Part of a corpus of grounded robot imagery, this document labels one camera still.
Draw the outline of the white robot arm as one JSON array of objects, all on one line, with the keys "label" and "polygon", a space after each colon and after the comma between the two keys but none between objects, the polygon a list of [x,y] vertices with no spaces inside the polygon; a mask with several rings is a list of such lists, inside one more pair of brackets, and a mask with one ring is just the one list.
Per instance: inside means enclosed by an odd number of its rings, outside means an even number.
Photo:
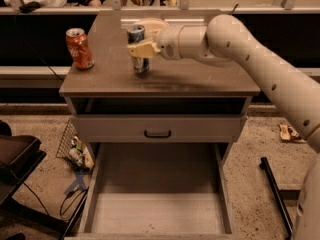
[{"label": "white robot arm", "polygon": [[240,65],[305,142],[320,153],[320,84],[262,45],[237,18],[220,14],[206,25],[143,19],[127,30],[128,53],[141,61],[194,59]]}]

